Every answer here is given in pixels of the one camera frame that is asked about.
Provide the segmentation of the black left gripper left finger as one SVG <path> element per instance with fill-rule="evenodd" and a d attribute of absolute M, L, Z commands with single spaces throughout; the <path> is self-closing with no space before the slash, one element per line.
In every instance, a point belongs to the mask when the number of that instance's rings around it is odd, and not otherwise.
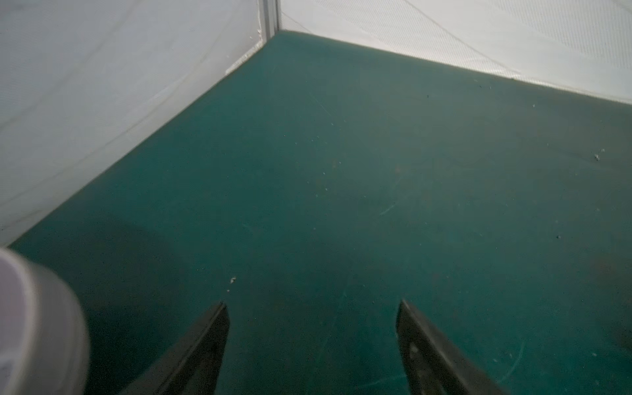
<path fill-rule="evenodd" d="M 123 394 L 213 394 L 230 329 L 223 302 L 207 309 Z"/>

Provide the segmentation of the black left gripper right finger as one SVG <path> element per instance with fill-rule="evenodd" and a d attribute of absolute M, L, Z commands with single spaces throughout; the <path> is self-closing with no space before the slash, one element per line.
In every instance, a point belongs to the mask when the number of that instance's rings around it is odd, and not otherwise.
<path fill-rule="evenodd" d="M 399 303 L 396 332 L 410 393 L 507 393 L 409 301 Z"/>

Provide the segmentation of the purple bowl rear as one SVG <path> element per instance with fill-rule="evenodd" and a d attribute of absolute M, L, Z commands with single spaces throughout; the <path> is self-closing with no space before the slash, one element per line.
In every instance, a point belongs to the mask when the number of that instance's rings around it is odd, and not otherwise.
<path fill-rule="evenodd" d="M 82 394 L 90 338 L 77 296 L 56 273 L 1 250 L 1 392 Z"/>

